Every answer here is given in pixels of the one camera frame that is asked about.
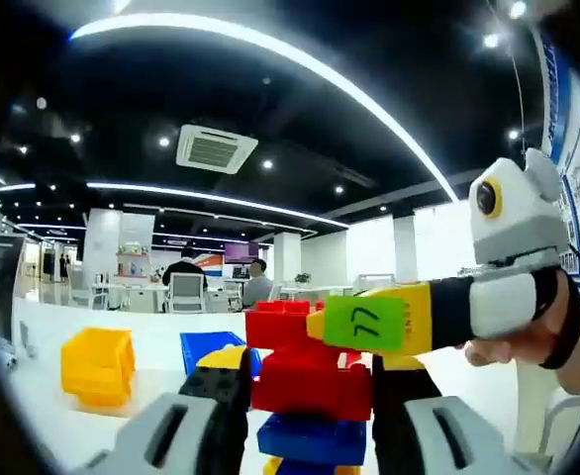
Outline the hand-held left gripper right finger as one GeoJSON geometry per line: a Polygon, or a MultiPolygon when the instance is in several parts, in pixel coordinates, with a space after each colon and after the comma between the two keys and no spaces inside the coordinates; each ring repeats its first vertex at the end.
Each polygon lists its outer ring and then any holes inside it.
{"type": "Polygon", "coordinates": [[[381,474],[535,474],[501,433],[455,396],[443,397],[413,357],[388,370],[372,357],[373,423],[381,474]]]}

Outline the person's right hand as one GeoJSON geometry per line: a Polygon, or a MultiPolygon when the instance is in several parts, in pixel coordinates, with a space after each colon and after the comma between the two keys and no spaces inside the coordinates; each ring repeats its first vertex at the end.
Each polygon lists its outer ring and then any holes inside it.
{"type": "MultiPolygon", "coordinates": [[[[497,339],[475,339],[465,345],[465,356],[474,366],[511,360],[539,365],[552,355],[571,309],[576,289],[563,271],[556,273],[556,295],[544,314],[526,328],[497,339]]],[[[566,363],[556,370],[559,384],[570,394],[580,394],[580,336],[566,363]]]]}

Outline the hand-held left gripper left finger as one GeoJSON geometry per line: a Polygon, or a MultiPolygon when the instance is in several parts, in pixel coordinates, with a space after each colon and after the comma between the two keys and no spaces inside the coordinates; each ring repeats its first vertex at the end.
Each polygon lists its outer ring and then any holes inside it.
{"type": "Polygon", "coordinates": [[[214,353],[229,363],[198,366],[176,393],[164,393],[74,474],[238,474],[248,434],[248,347],[214,353]]]}

